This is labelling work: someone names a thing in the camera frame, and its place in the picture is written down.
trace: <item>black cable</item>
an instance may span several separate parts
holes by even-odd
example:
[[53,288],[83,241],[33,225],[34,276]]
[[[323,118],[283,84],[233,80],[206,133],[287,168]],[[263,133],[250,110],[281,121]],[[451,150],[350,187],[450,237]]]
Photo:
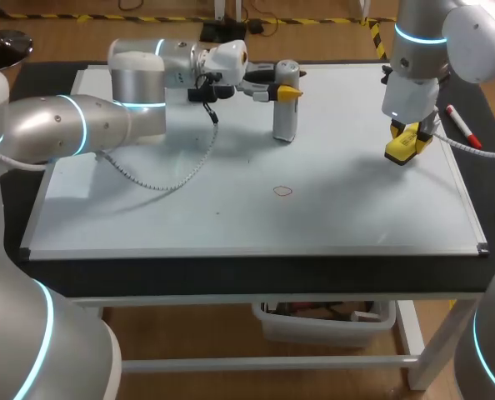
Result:
[[[202,86],[199,86],[199,79],[205,78],[203,81],[202,85],[210,85],[211,84],[211,79],[213,78],[213,75],[211,73],[200,73],[196,77],[196,82],[195,82],[195,87],[196,90],[199,90],[202,88]],[[203,108],[205,108],[205,111],[207,112],[208,116],[211,118],[211,121],[214,125],[218,124],[218,115],[214,112],[214,110],[211,108],[211,106],[208,105],[208,102],[203,99],[202,101]]]
[[144,0],[140,0],[140,3],[135,7],[125,8],[122,6],[122,0],[117,0],[117,7],[120,11],[135,11],[144,5]]
[[251,7],[253,7],[253,9],[257,12],[257,13],[260,13],[260,14],[267,14],[267,15],[271,15],[272,17],[275,18],[275,29],[273,30],[272,33],[270,33],[269,35],[263,35],[262,33],[259,33],[261,36],[264,36],[265,38],[269,38],[270,36],[273,36],[275,35],[277,32],[278,32],[278,29],[279,29],[279,18],[277,15],[275,15],[273,12],[271,11],[261,11],[259,10],[257,7],[255,7],[255,4],[253,4],[253,0],[249,0],[249,4],[251,5]]
[[246,12],[246,17],[242,20],[243,23],[247,22],[249,19],[249,11],[246,6],[242,5],[242,10]]

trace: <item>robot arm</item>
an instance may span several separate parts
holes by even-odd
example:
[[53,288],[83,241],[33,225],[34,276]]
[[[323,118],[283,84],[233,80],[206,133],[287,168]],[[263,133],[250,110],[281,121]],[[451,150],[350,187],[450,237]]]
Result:
[[0,154],[40,163],[161,135],[166,131],[165,88],[193,88],[205,73],[218,78],[214,84],[237,85],[247,64],[242,41],[208,51],[196,43],[167,39],[117,40],[108,58],[113,102],[61,95],[5,104],[7,126],[0,127]]
[[432,140],[448,63],[470,83],[495,78],[495,0],[402,0],[395,30],[382,111],[394,138],[385,156],[403,165]]

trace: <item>white cable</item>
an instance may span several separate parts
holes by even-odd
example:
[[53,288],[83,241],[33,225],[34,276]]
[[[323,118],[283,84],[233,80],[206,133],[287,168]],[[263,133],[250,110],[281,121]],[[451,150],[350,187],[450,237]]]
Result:
[[468,152],[471,154],[475,154],[476,156],[486,157],[486,158],[495,158],[495,152],[484,152],[483,150],[477,150],[476,148],[466,146],[465,144],[459,143],[450,139],[449,137],[445,137],[437,132],[437,128],[440,125],[440,119],[436,119],[435,127],[432,130],[432,135],[436,138],[439,138],[443,142],[449,144],[453,148],[458,148],[459,150],[463,150],[464,152]]
[[141,186],[142,188],[146,188],[149,190],[156,190],[158,192],[169,192],[173,190],[177,190],[181,187],[183,187],[190,179],[194,178],[194,176],[199,172],[199,170],[202,168],[203,164],[207,161],[208,156],[210,155],[211,151],[213,150],[214,143],[216,142],[216,136],[218,135],[218,124],[214,124],[213,132],[212,132],[212,139],[210,144],[208,145],[208,149],[199,160],[199,163],[196,165],[196,167],[181,181],[177,182],[175,185],[172,186],[155,186],[149,183],[145,183],[143,181],[140,181],[138,178],[134,177],[131,175],[130,172],[128,172],[125,168],[123,168],[110,154],[107,154],[105,152],[97,152],[97,154],[100,157],[105,158],[113,167],[115,167],[125,178],[130,180],[133,183],[136,183],[138,186]]
[[16,161],[13,158],[3,156],[2,154],[0,154],[0,161],[2,163],[6,163],[7,165],[9,165],[13,168],[22,169],[23,171],[45,171],[46,170],[45,165],[26,164],[25,162]]

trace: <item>power cord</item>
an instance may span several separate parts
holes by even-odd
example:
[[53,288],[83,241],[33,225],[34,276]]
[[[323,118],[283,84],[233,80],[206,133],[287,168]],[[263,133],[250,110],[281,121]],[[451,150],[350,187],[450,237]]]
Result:
[[[210,85],[212,82],[216,82],[220,80],[222,77],[220,74],[217,73],[203,73],[197,76],[196,78],[196,89],[199,89],[199,81],[201,78],[205,78],[203,81],[202,85]],[[96,155],[99,158],[104,158],[108,163],[110,163],[118,172],[120,172],[126,179],[130,180],[131,182],[137,184],[138,186],[142,188],[146,188],[149,190],[154,190],[157,192],[172,192],[175,190],[178,190],[179,188],[182,188],[187,182],[194,178],[196,174],[199,172],[199,170],[203,167],[203,164],[208,159],[208,156],[210,155],[211,151],[214,148],[214,143],[216,142],[216,137],[218,136],[218,116],[214,112],[214,110],[211,109],[211,107],[208,105],[206,101],[203,101],[203,107],[205,108],[205,111],[207,112],[208,116],[211,118],[212,121],[212,138],[211,142],[208,145],[207,151],[205,154],[203,154],[203,157],[199,160],[197,163],[196,167],[181,181],[177,182],[176,184],[172,186],[157,186],[157,185],[152,185],[150,183],[146,183],[144,181],[139,180],[137,177],[134,177],[129,171],[127,171],[124,167],[122,167],[110,154],[107,154],[106,152],[97,152]]]
[[273,36],[275,35],[278,30],[279,30],[279,18],[277,17],[277,15],[275,15],[273,12],[271,11],[261,11],[260,9],[258,9],[255,4],[253,4],[253,0],[249,0],[249,4],[251,5],[251,7],[259,14],[267,14],[267,15],[271,15],[272,17],[275,18],[275,29],[273,30],[272,33],[270,33],[269,35],[264,35],[262,33],[259,33],[261,36],[264,36],[265,38],[269,38],[270,36]]
[[458,148],[459,150],[463,150],[464,152],[475,154],[476,156],[481,156],[485,158],[495,158],[495,152],[484,152],[483,150],[477,150],[476,148],[466,146],[465,144],[459,143],[455,140],[450,139],[449,137],[445,137],[437,132],[437,128],[440,126],[440,118],[437,117],[434,121],[434,128],[432,130],[432,135],[435,138],[442,140],[443,142],[449,144],[452,148]]
[[139,8],[142,8],[143,5],[144,5],[144,0],[140,0],[140,3],[135,7],[125,8],[124,6],[122,6],[122,0],[117,0],[117,7],[120,11],[135,11],[138,10]]

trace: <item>table leg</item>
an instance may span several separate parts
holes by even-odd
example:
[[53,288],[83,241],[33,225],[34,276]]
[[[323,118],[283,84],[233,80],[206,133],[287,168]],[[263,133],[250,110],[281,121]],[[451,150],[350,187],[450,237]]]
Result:
[[101,319],[103,316],[103,307],[85,307],[84,309],[87,313],[90,313],[94,317],[98,317],[99,319]]
[[225,17],[225,0],[214,0],[214,19],[222,21]]
[[235,12],[236,12],[237,23],[241,23],[242,22],[242,0],[236,0]]
[[412,390],[426,390],[451,359],[475,305],[475,300],[457,300],[423,350],[416,366],[409,369],[408,384]]
[[359,2],[361,6],[361,17],[362,19],[366,19],[370,13],[370,5],[372,4],[372,0],[359,0]]

